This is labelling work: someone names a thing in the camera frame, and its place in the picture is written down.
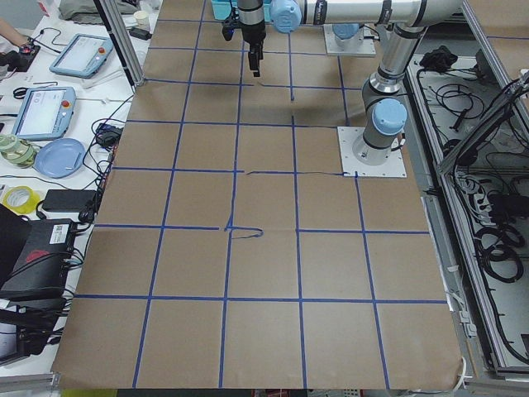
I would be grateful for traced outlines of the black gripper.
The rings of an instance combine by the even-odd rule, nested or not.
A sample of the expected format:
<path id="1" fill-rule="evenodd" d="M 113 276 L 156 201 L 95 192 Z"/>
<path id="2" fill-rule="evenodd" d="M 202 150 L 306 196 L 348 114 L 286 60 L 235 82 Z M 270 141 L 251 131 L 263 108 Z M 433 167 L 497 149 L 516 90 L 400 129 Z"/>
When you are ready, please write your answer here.
<path id="1" fill-rule="evenodd" d="M 262 0 L 240 0 L 231 5 L 222 23 L 222 35 L 230 41 L 235 29 L 241 29 L 243 40 L 250 45 L 248 61 L 254 77 L 260 77 L 260 61 L 264 58 L 262 45 L 266 37 L 265 9 Z"/>

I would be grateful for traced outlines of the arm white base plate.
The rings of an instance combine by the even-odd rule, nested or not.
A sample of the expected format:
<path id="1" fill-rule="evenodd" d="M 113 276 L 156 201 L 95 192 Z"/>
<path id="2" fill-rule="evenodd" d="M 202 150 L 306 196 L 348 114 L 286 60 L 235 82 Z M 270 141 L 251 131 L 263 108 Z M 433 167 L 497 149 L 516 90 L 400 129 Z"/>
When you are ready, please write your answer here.
<path id="1" fill-rule="evenodd" d="M 363 137 L 363 127 L 338 127 L 341 168 L 347 177 L 406 178 L 403 154 L 395 137 L 386 149 L 374 149 Z"/>
<path id="2" fill-rule="evenodd" d="M 327 24 L 324 26 L 326 53 L 374 58 L 377 36 L 366 25 L 359 23 Z"/>

